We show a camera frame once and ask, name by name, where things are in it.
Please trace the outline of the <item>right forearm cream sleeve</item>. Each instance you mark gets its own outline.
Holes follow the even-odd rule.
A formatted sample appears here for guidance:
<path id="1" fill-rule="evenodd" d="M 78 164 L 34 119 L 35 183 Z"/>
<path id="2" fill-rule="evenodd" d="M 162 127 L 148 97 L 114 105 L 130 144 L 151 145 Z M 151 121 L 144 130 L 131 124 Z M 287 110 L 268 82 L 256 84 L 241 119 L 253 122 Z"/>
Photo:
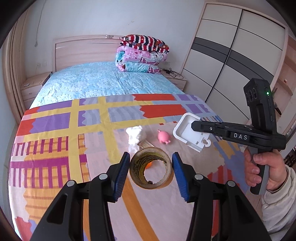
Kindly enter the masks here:
<path id="1" fill-rule="evenodd" d="M 271 240 L 281 240 L 295 221 L 295 171 L 288 166 L 285 183 L 261 197 L 262 221 Z"/>

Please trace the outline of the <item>person's right hand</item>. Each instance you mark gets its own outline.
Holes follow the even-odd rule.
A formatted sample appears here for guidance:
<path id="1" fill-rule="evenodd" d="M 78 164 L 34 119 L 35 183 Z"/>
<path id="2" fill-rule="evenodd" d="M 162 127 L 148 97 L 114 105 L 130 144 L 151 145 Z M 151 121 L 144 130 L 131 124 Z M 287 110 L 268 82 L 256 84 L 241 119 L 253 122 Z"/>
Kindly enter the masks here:
<path id="1" fill-rule="evenodd" d="M 285 167 L 282 156 L 279 151 L 273 150 L 273 152 L 265 152 L 261 154 L 254 154 L 251 156 L 248 148 L 244 151 L 244 172 L 245 182 L 250 187 L 255 187 L 261 183 L 261 177 L 259 176 L 259 165 L 269 166 L 269 180 L 266 185 L 268 191 L 275 191 L 285 182 L 287 178 L 287 169 Z"/>

